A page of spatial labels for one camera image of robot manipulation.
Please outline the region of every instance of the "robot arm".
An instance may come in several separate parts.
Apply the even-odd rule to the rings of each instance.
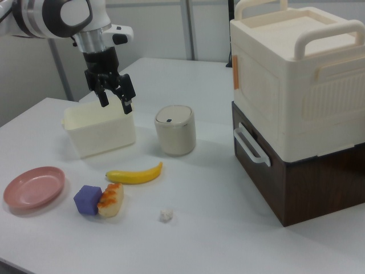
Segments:
[[[133,40],[133,30],[112,25],[105,0],[0,0],[0,36],[71,37],[83,53],[88,87],[101,106],[109,104],[105,89],[132,111],[135,91],[128,74],[119,75],[115,46]]]

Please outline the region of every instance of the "white plastic basket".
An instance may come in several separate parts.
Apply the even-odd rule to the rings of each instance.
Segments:
[[[132,112],[124,114],[118,97],[111,96],[109,105],[83,103],[64,111],[62,120],[81,158],[130,145],[136,140]]]
[[[294,162],[365,142],[365,25],[313,7],[230,23],[234,102],[279,157]]]

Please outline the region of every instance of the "banana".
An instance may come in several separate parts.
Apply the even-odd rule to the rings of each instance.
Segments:
[[[106,177],[113,183],[143,184],[157,178],[161,174],[162,162],[156,167],[144,171],[110,170]]]

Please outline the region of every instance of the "pink plate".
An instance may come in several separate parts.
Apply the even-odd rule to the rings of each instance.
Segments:
[[[56,167],[38,167],[16,177],[4,191],[13,208],[39,207],[56,198],[64,186],[64,173]]]

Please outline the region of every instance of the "white table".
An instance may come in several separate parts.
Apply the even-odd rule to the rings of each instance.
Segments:
[[[283,228],[234,156],[231,70],[223,63],[141,59],[129,73],[137,142],[78,159],[60,125],[77,103],[45,99],[0,128],[0,193],[17,175],[57,166],[67,178],[49,205],[13,211],[2,200],[0,260],[41,273],[364,273],[365,205]],[[95,100],[93,94],[82,101]],[[196,113],[197,146],[164,155],[153,125],[168,104]],[[106,188],[111,169],[164,162],[155,181],[125,186],[110,219],[77,212],[84,184]],[[159,222],[160,210],[174,218]]]

